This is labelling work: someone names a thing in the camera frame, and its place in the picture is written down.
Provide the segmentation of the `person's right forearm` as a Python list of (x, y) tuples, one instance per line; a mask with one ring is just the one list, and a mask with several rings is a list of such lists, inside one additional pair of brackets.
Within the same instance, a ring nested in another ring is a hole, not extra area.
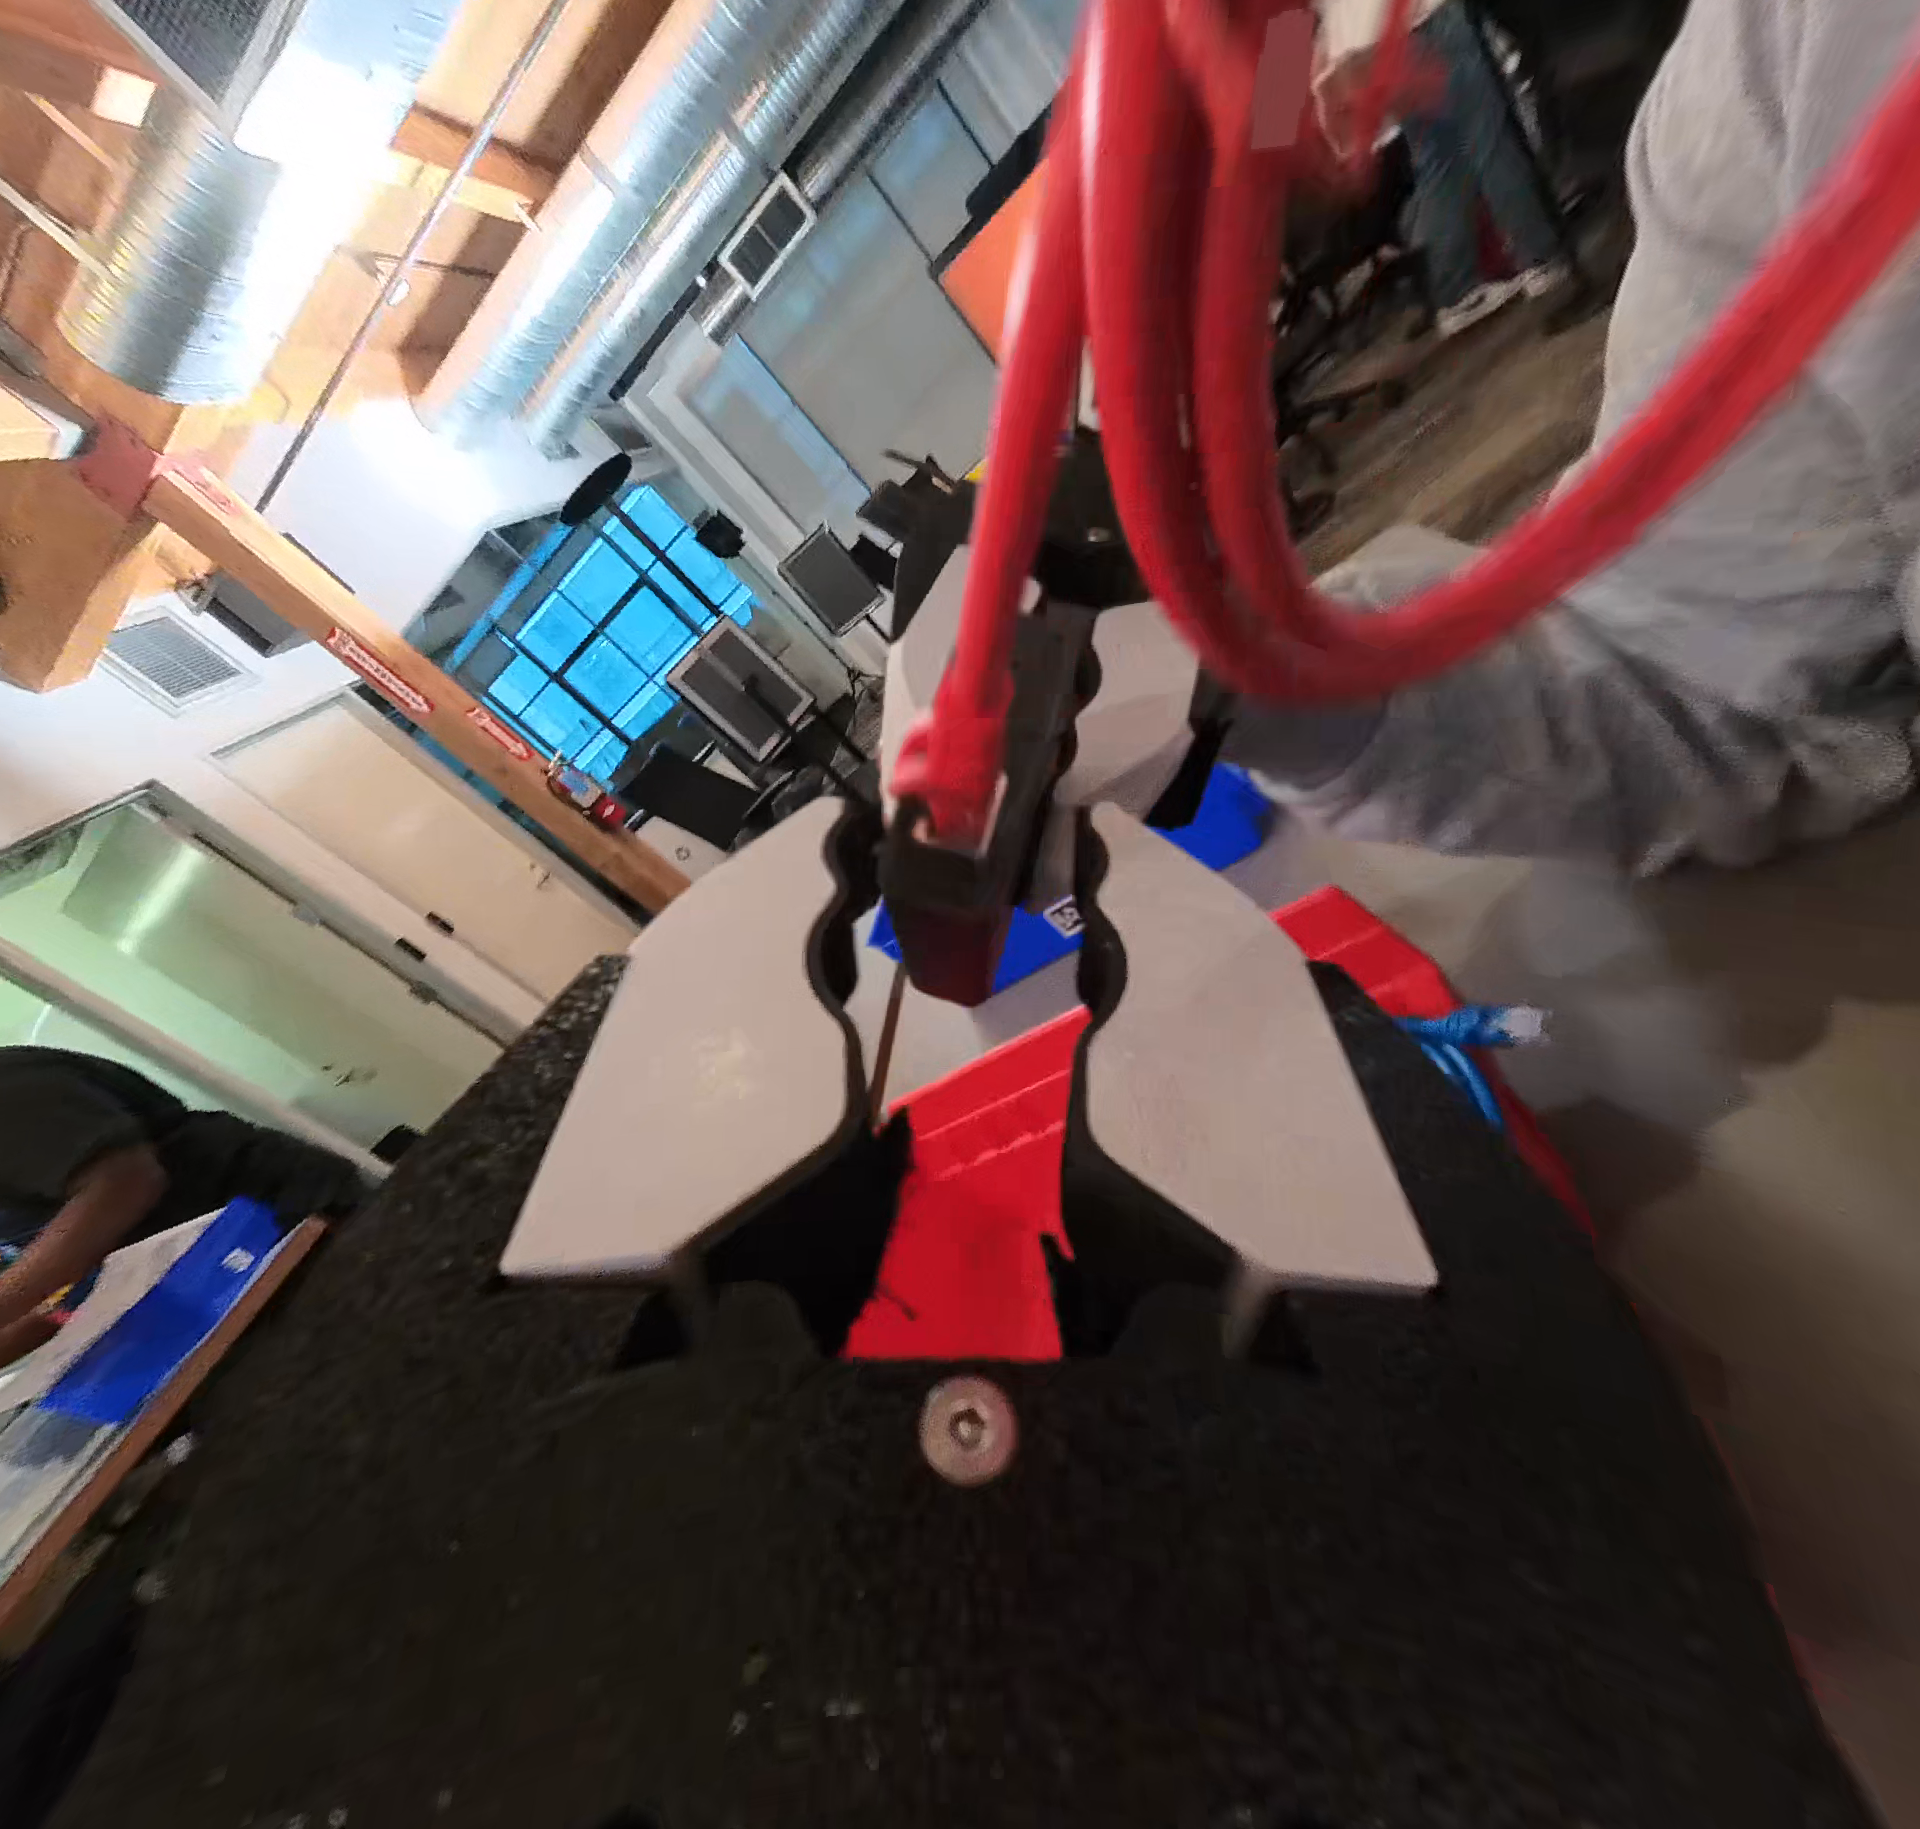
[[(1915, 1), (1690, 0), (1627, 139), (1590, 458), (1915, 56)], [(1226, 758), (1326, 833), (1632, 878), (1883, 815), (1915, 787), (1915, 336), (1912, 241), (1630, 554), (1389, 699), (1238, 708)]]

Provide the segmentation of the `red plastic bin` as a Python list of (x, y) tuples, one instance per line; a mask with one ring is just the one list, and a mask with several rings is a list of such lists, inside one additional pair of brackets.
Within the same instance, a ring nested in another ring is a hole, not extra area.
[[(1272, 910), (1312, 961), (1330, 964), (1381, 1003), (1459, 1100), (1489, 1122), (1536, 1180), (1594, 1233), (1574, 1174), (1501, 1071), (1501, 1053), (1540, 1045), (1549, 1016), (1531, 1001), (1466, 1001), (1426, 953), (1323, 887)], [(900, 1097), (910, 1160), (877, 1284), (844, 1360), (1036, 1362), (1060, 1353), (1043, 1235), (1060, 1227), (1072, 1061), (1083, 1006)]]

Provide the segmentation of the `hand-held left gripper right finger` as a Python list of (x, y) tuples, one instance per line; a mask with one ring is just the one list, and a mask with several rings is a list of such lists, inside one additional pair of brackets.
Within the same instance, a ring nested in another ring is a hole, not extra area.
[(1428, 1294), (1439, 1265), (1308, 954), (1115, 802), (1081, 814), (1091, 1158), (1283, 1289)]

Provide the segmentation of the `wooden edged background table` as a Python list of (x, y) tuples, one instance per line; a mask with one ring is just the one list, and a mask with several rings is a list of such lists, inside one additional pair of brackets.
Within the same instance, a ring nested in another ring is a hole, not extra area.
[(207, 1215), (132, 1243), (109, 1259), (94, 1294), (81, 1301), (59, 1336), (5, 1371), (3, 1434), (3, 1626), (5, 1648), (20, 1648), (54, 1596), (47, 1578), (64, 1580), (67, 1551), (83, 1538), (126, 1479), (179, 1434), (179, 1417), (235, 1344), (252, 1328), (320, 1243), (327, 1223), (320, 1215), (288, 1229), (263, 1276), (228, 1315), (198, 1353), (180, 1365), (145, 1408), (124, 1426), (93, 1429), (39, 1407), (39, 1399), (83, 1347), (101, 1336), (143, 1286), (180, 1255)]

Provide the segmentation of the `black ethernet adapter box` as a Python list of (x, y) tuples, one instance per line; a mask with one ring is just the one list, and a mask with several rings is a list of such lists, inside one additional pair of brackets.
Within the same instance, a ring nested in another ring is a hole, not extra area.
[(1021, 828), (1010, 815), (974, 844), (934, 833), (922, 796), (900, 799), (877, 866), (900, 961), (918, 992), (960, 1006), (991, 997), (1021, 862)]

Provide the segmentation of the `beige desk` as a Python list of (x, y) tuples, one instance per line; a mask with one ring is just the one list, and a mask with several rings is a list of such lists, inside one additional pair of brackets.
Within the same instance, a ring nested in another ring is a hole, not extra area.
[(1551, 1009), (1523, 1099), (1732, 1459), (1866, 1803), (1915, 1825), (1915, 807), (1632, 887), (1283, 828), (1147, 893), (1185, 916), (1325, 879)]

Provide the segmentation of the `white vent grille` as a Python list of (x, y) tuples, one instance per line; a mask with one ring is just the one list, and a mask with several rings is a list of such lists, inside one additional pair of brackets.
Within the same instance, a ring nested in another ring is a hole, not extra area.
[(252, 689), (260, 668), (174, 601), (157, 600), (109, 631), (101, 666), (152, 708), (182, 716)]

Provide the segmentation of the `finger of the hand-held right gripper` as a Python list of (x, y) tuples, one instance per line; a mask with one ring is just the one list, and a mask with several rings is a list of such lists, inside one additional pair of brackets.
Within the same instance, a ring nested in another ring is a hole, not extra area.
[(1085, 609), (1026, 584), (987, 704), (952, 699), (970, 569), (932, 583), (887, 656), (880, 787), (887, 883), (1069, 883), (1060, 802), (1085, 704)]
[(1197, 656), (1154, 601), (1099, 611), (1091, 655), (1098, 680), (1074, 726), (1072, 807), (1149, 815), (1193, 742)]

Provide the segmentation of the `blue plastic bin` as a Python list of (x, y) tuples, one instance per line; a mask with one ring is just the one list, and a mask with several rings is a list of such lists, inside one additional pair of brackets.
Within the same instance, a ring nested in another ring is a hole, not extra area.
[[(1176, 827), (1156, 825), (1156, 833), (1162, 833), (1166, 841), (1203, 866), (1221, 873), (1261, 850), (1272, 822), (1272, 809), (1275, 805), (1242, 767), (1217, 761), (1205, 781), (1193, 818)], [(1041, 910), (1043, 906), (1021, 906), (1012, 911), (991, 981), (991, 997), (1081, 948), (1083, 936), (1074, 942), (1062, 939), (1041, 920)]]

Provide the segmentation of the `small computer monitor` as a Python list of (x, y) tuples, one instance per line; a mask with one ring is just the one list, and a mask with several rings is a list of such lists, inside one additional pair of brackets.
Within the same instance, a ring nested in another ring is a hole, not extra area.
[(780, 557), (776, 571), (829, 638), (842, 638), (875, 616), (887, 594), (829, 524), (806, 533)]

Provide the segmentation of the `blue paned window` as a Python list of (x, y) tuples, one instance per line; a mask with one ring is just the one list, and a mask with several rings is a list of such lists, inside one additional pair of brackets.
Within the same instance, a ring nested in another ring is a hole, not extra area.
[(682, 710), (669, 671), (717, 619), (759, 601), (714, 554), (678, 486), (626, 486), (593, 518), (549, 523), (455, 649), (450, 674), (541, 754), (610, 784)]

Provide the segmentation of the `long silver air duct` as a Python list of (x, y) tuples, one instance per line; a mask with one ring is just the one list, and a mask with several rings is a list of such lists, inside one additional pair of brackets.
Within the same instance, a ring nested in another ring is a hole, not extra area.
[(570, 451), (903, 1), (671, 0), (421, 392), (422, 426)]

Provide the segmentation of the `orange screen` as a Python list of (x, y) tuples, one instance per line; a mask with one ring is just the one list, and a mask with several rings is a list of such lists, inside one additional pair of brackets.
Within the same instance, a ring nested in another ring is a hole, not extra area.
[(1041, 196), (1043, 164), (1037, 164), (957, 239), (956, 253), (934, 267), (934, 281), (948, 304), (995, 364), (1000, 361), (1023, 241)]

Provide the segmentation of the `small blue storage bin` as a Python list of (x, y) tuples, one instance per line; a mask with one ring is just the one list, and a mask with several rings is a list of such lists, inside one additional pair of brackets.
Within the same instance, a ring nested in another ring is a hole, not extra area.
[(135, 1420), (263, 1276), (285, 1235), (285, 1221), (269, 1204), (229, 1202), (61, 1371), (39, 1407), (93, 1429)]

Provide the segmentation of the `wooden ceiling beam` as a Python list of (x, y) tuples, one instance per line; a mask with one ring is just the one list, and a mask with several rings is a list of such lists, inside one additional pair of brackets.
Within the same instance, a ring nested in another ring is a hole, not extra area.
[(383, 703), (521, 809), (559, 850), (654, 915), (691, 878), (634, 833), (610, 830), (559, 796), (546, 758), (455, 683), (404, 631), (327, 573), (202, 463), (157, 455), (140, 511), (312, 636)]

